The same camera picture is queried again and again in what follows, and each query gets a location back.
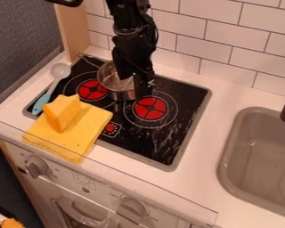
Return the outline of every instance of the black stovetop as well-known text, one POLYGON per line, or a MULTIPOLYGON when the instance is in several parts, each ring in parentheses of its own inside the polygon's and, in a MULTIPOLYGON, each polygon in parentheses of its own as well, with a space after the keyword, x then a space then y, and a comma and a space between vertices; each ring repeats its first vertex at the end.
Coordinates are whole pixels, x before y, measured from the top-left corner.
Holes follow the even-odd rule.
MULTIPOLYGON (((152 94, 136 101, 115 102, 97 81, 97 69, 103 63, 82 57, 71 75, 58 84, 51 101, 59 94, 79 94, 82 102, 113 112, 97 143, 155 167, 174 167, 198 122, 208 90, 157 76, 152 94)), ((34 103, 27 112, 31 113, 34 103)))

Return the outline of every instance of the yellow cloth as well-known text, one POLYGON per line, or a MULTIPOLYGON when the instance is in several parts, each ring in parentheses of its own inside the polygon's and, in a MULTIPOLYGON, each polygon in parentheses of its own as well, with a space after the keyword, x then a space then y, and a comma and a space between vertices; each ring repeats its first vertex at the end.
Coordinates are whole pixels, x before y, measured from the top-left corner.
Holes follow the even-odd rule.
POLYGON ((22 136, 23 141, 80 164, 113 116, 109 111, 83 102, 81 107, 80 113, 62 133, 56 132, 42 114, 22 136))

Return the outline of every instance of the white spoon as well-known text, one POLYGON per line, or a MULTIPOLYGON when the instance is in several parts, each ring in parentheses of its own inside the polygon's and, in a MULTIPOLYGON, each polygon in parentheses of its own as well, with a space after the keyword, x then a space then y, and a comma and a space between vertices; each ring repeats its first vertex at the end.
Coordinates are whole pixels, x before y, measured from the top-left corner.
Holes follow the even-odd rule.
POLYGON ((63 80, 65 77, 68 77, 70 75, 70 72, 70 66, 65 63, 57 63, 52 66, 51 74, 54 77, 54 81, 52 82, 51 87, 46 92, 46 94, 43 94, 35 103, 32 110, 32 114, 34 116, 37 116, 41 113, 43 105, 47 104, 51 100, 52 93, 56 86, 61 80, 63 80))

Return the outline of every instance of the white countertop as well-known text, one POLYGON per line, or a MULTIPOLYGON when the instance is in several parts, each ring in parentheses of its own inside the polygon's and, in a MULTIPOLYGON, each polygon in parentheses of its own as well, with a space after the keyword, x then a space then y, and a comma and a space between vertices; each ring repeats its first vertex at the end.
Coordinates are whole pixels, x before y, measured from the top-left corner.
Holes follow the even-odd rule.
MULTIPOLYGON (((111 56, 108 50, 92 46, 86 53, 103 59, 110 59, 111 56)), ((53 81, 49 69, 55 62, 65 61, 60 59, 61 56, 58 56, 51 61, 0 105, 0 121, 24 131, 29 128, 33 120, 23 116, 22 110, 53 81)), ((162 65, 155 64, 155 70, 157 74, 204 86, 212 91, 212 97, 178 168, 173 172, 164 172, 97 145, 88 158, 215 210, 218 212, 216 225, 223 228, 285 228, 284 216, 233 197, 223 189, 216 177, 217 163, 238 112, 252 106, 281 110, 285 97, 162 65)), ((7 129, 0 124, 0 136, 22 143, 19 136, 10 134, 7 129)), ((112 181, 118 176, 115 181, 139 191, 133 183, 123 181, 126 178, 122 174, 113 174, 114 170, 101 169, 97 164, 91 166, 88 159, 81 168, 98 172, 112 181)))

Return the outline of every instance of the sink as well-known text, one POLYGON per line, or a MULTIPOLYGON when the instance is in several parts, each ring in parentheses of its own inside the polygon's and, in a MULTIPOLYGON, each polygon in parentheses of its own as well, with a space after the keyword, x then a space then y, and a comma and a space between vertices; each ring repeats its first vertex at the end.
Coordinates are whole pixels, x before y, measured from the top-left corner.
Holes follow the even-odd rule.
POLYGON ((285 123, 280 112, 258 107, 242 110, 217 175, 234 197, 285 216, 285 123))

